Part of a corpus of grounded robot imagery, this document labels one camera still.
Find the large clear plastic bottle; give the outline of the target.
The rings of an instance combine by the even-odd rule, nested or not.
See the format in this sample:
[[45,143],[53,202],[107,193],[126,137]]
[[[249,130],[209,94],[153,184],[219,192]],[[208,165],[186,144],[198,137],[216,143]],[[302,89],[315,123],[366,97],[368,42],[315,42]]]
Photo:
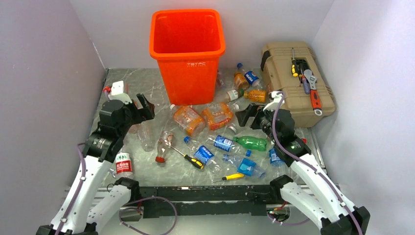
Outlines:
[[130,139],[138,141],[145,152],[151,152],[154,149],[154,135],[151,128],[151,123],[142,122],[141,124],[133,125],[129,132]]

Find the green plastic bottle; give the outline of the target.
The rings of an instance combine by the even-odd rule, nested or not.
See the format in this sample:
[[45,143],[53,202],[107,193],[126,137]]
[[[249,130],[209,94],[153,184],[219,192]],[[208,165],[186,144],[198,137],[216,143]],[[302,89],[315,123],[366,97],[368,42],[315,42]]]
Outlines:
[[267,139],[252,136],[233,137],[233,141],[248,150],[266,151]]

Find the light blue label bottle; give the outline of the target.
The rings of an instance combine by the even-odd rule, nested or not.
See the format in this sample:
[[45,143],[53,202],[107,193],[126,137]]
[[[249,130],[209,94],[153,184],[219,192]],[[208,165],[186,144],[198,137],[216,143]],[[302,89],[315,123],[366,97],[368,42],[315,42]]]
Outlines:
[[232,164],[238,173],[244,174],[245,176],[263,178],[266,175],[266,171],[260,165],[248,158],[224,154],[222,159]]

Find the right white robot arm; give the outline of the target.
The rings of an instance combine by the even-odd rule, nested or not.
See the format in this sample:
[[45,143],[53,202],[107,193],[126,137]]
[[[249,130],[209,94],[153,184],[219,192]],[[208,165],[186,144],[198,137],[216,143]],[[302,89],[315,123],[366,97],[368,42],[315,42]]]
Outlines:
[[290,111],[277,108],[266,110],[251,103],[236,112],[241,127],[250,117],[251,129],[262,130],[273,142],[277,156],[308,186],[313,196],[305,192],[292,178],[280,176],[270,182],[270,198],[275,203],[286,201],[308,217],[322,235],[364,235],[370,213],[349,200],[317,163],[306,143],[296,135]]

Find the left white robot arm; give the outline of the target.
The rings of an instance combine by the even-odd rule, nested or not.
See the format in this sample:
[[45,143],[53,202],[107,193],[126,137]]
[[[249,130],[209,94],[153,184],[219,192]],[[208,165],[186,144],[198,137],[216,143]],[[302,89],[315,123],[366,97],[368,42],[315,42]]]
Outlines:
[[155,117],[154,104],[144,94],[137,98],[141,108],[119,98],[103,103],[97,128],[81,144],[83,148],[77,149],[80,167],[66,199],[52,221],[38,228],[38,235],[97,235],[121,206],[140,201],[138,181],[122,177],[108,196],[92,206],[130,128]]

